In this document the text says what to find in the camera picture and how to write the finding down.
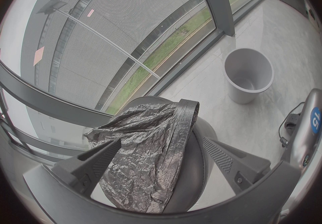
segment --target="lamp post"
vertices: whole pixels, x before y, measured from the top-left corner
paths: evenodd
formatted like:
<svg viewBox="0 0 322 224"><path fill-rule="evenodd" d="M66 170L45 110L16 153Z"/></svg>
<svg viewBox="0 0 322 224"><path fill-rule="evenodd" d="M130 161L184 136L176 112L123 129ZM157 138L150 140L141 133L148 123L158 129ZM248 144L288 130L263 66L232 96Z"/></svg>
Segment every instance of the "lamp post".
<svg viewBox="0 0 322 224"><path fill-rule="evenodd" d="M121 51L123 54L125 54L126 56L128 56L130 59L132 59L133 61L135 61L137 64L139 64L141 67L143 67L146 71L148 71L149 73L151 73L153 76L155 76L157 79L161 79L161 77L159 77L156 73L154 73L151 69L149 69L147 66L145 66L142 62L138 61L135 57L133 57L131 54L127 53L125 50L123 50L122 48L120 48L118 45L116 45L115 43L113 43L112 41L110 41L109 39L107 39L105 36L101 35L100 33L98 33L97 31L95 31L93 28L89 27L88 25L84 24L83 22L79 21L78 19L72 17L71 15L67 14L66 12L63 12L60 10L60 8L64 5L66 5L66 2L63 1L59 1L59 0L50 0L48 3L46 3L46 5L44 5L38 12L38 13L44 13L45 15L49 15L51 13L59 12L61 14L63 14L64 16L74 20L75 22L77 22L78 24L82 25L83 27L85 27L86 29L90 30L92 33L95 33L97 36L101 37L104 41L107 41L110 45L114 46L116 49L118 49L119 51Z"/></svg>

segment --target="floor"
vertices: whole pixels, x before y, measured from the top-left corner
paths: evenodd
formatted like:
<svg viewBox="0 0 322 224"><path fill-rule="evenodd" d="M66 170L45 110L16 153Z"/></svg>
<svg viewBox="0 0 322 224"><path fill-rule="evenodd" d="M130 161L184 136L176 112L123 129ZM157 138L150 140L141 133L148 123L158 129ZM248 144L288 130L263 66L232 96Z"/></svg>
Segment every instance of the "floor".
<svg viewBox="0 0 322 224"><path fill-rule="evenodd" d="M228 97L222 64L230 51L243 47L264 53L275 71L272 86L247 105ZM266 158L273 167L284 150L279 125L312 88L322 88L321 52L320 35L308 19L279 0L264 0L235 26L233 37L223 36L160 96L199 101L199 116L212 125L219 141ZM191 210L234 195L215 165Z"/></svg>

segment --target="pink rectangle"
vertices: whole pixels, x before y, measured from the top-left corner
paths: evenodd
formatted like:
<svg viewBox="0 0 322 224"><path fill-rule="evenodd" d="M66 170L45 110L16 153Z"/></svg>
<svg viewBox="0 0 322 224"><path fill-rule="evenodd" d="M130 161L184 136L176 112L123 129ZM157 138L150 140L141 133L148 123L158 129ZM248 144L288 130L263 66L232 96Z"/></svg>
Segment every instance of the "pink rectangle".
<svg viewBox="0 0 322 224"><path fill-rule="evenodd" d="M94 9L91 9L91 11L88 13L88 17L90 17L92 14L93 14L93 12L94 12Z"/></svg>
<svg viewBox="0 0 322 224"><path fill-rule="evenodd" d="M43 49L45 47L41 47L39 50L35 52L35 58L34 58L34 65L36 65L41 59L43 54Z"/></svg>

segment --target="gray trash can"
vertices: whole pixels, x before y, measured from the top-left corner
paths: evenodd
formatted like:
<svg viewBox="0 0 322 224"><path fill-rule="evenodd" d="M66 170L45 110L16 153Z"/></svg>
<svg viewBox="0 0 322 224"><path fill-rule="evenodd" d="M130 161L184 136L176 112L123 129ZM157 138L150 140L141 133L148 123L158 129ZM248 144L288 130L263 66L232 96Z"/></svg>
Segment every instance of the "gray trash can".
<svg viewBox="0 0 322 224"><path fill-rule="evenodd" d="M239 104L251 102L274 80L272 63L254 49L241 48L230 52L223 62L223 70L228 81L228 95Z"/></svg>

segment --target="grass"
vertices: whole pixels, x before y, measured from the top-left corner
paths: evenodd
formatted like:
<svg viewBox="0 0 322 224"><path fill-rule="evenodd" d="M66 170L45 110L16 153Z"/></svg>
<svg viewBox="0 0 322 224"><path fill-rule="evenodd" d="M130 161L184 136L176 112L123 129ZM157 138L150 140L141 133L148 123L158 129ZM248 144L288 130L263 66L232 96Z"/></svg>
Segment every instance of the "grass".
<svg viewBox="0 0 322 224"><path fill-rule="evenodd" d="M165 40L144 61L144 65L146 65L149 69L154 69L185 39L185 37L196 30L199 26L203 25L210 17L211 14L207 7L195 14L167 40ZM148 76L148 74L149 73L145 69L139 67L112 101L110 106L107 108L106 113L114 115L122 107L124 102L126 102L126 100L131 96L133 91Z"/></svg>

